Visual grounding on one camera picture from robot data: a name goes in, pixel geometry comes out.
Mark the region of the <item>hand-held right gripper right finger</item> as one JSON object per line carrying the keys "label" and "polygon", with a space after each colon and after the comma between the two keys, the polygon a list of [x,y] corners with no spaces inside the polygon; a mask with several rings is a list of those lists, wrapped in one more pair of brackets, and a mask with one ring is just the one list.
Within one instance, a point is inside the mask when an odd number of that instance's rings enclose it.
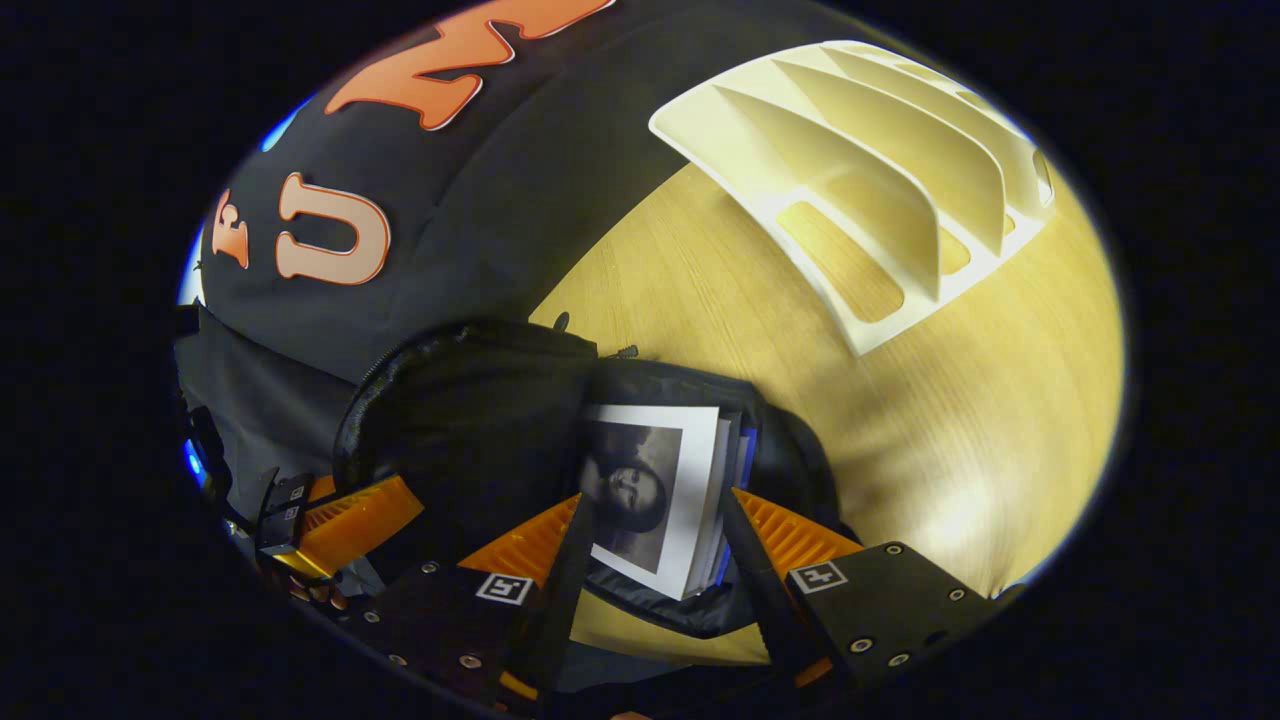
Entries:
{"label": "hand-held right gripper right finger", "polygon": [[722,518],[771,666],[797,691],[877,688],[1001,610],[901,541],[865,547],[742,489]]}

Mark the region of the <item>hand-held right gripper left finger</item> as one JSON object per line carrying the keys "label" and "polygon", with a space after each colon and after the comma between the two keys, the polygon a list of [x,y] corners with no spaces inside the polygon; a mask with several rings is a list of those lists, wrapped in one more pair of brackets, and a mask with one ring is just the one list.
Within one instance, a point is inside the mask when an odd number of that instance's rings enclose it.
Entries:
{"label": "hand-held right gripper left finger", "polygon": [[595,509],[576,495],[453,564],[401,577],[347,621],[362,650],[466,706],[544,706],[570,644]]}

